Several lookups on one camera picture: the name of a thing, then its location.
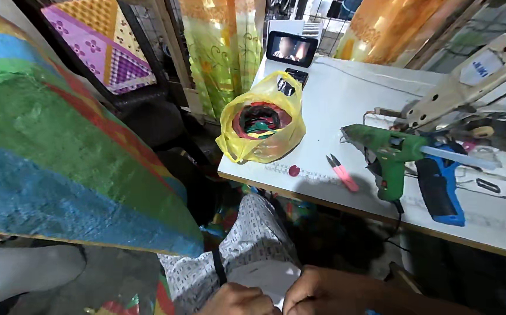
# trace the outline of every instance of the patterned pants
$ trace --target patterned pants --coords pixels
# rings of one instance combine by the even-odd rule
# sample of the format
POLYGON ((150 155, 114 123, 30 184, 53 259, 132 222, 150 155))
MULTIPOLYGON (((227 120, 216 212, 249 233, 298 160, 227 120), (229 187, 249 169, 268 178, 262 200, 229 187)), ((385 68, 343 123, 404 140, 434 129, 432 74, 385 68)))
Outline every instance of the patterned pants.
MULTIPOLYGON (((259 195, 241 200, 238 217, 219 246, 227 275, 237 267, 261 260, 291 262, 300 266, 294 244, 288 238, 274 208, 259 195)), ((192 314, 220 287, 212 253, 198 258, 158 254, 166 272, 176 314, 192 314)))

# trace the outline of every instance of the colorful mat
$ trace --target colorful mat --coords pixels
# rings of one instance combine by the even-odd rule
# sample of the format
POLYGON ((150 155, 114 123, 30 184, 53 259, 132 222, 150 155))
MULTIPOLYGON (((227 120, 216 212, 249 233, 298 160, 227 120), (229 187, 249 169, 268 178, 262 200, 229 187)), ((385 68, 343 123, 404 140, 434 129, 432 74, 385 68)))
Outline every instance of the colorful mat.
POLYGON ((116 0, 70 0, 41 12, 112 93, 156 82, 116 0))
POLYGON ((186 200, 149 147, 0 18, 0 234, 196 257, 186 200))

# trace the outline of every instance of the purple floral fabric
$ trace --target purple floral fabric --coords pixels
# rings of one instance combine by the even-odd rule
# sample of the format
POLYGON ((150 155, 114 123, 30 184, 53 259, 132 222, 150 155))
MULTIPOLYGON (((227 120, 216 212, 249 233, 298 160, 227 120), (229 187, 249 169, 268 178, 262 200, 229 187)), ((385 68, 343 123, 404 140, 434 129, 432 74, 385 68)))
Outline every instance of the purple floral fabric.
POLYGON ((41 12, 78 58, 112 93, 122 94, 156 82, 148 62, 113 39, 92 30, 56 6, 44 8, 41 12))

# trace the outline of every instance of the pink flower pattern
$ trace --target pink flower pattern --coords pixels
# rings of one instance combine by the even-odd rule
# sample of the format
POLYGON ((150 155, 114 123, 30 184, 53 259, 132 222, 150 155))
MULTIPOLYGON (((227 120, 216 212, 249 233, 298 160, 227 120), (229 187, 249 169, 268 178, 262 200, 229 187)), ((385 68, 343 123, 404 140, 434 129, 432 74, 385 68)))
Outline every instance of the pink flower pattern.
POLYGON ((95 53, 95 52, 101 52, 101 48, 99 48, 97 46, 97 43, 95 40, 91 40, 91 41, 86 41, 86 45, 89 46, 89 50, 92 52, 92 53, 95 53))
POLYGON ((94 75, 99 75, 100 72, 96 69, 96 66, 94 66, 93 64, 90 64, 88 66, 89 70, 94 74, 94 75))
POLYGON ((86 55, 83 51, 81 51, 80 46, 78 44, 75 44, 74 46, 71 46, 71 49, 74 50, 74 52, 78 56, 84 56, 84 55, 86 55))
POLYGON ((68 30, 63 27, 62 21, 51 22, 51 25, 59 32, 59 34, 68 34, 68 30))

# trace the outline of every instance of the floral curtain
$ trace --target floral curtain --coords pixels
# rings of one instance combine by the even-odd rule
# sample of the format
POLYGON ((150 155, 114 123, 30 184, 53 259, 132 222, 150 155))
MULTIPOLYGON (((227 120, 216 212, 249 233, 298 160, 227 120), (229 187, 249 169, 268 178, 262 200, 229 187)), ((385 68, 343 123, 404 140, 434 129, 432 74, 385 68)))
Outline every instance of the floral curtain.
POLYGON ((219 119, 249 90, 261 62, 255 0, 180 0, 180 6, 199 98, 204 112, 219 119))

